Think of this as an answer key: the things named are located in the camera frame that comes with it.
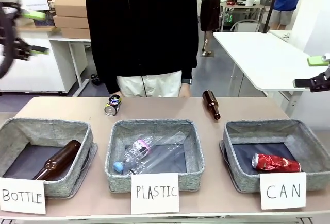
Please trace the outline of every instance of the brown glass bottle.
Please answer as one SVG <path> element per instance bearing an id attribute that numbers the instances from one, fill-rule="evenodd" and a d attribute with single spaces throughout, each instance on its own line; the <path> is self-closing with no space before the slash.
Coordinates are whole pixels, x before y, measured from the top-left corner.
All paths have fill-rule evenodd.
<path id="1" fill-rule="evenodd" d="M 218 102 L 211 90 L 206 90 L 203 93 L 203 100 L 206 108 L 212 114 L 215 120 L 219 120 L 221 118 L 219 110 L 218 110 Z"/>
<path id="2" fill-rule="evenodd" d="M 81 143 L 72 140 L 68 142 L 60 151 L 50 157 L 44 167 L 34 176 L 36 180 L 48 180 L 59 176 L 76 158 Z"/>

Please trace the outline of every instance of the paper sign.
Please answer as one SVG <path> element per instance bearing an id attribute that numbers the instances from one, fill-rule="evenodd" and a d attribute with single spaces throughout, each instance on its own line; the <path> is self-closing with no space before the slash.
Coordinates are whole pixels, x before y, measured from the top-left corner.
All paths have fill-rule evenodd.
<path id="1" fill-rule="evenodd" d="M 306 173 L 260 174 L 261 209 L 306 207 Z"/>
<path id="2" fill-rule="evenodd" d="M 179 174 L 132 175 L 131 213 L 179 212 Z"/>
<path id="3" fill-rule="evenodd" d="M 0 178 L 0 209 L 46 214 L 42 180 Z"/>

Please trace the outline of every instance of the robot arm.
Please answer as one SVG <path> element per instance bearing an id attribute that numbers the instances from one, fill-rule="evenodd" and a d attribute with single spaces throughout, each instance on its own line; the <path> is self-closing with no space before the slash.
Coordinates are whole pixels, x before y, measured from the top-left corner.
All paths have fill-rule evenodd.
<path id="1" fill-rule="evenodd" d="M 323 62 L 330 62 L 330 55 L 323 56 Z M 330 65 L 325 72 L 310 79 L 296 79 L 293 82 L 295 88 L 308 88 L 311 92 L 322 92 L 330 90 Z"/>
<path id="2" fill-rule="evenodd" d="M 0 64 L 0 79 L 9 71 L 13 60 L 28 60 L 32 53 L 47 53 L 48 49 L 31 46 L 16 34 L 15 19 L 24 16 L 43 20 L 45 14 L 21 8 L 18 0 L 0 0 L 0 44 L 4 46 L 4 59 Z"/>

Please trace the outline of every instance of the bottle neck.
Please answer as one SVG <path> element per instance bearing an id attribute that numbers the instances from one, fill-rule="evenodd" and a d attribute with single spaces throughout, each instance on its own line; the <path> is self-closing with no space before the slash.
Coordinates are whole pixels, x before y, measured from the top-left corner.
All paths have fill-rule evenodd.
<path id="1" fill-rule="evenodd" d="M 210 108 L 210 111 L 212 112 L 212 115 L 213 115 L 214 119 L 219 120 L 221 116 L 220 116 L 220 113 L 219 113 L 218 106 L 210 105 L 209 108 Z"/>

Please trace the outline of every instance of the wristwatch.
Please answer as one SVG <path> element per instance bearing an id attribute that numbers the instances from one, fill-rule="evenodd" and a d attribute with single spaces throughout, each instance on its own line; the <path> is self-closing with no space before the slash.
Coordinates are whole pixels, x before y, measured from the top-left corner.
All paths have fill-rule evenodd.
<path id="1" fill-rule="evenodd" d="M 181 83 L 186 83 L 191 85 L 192 84 L 192 79 L 181 79 Z"/>

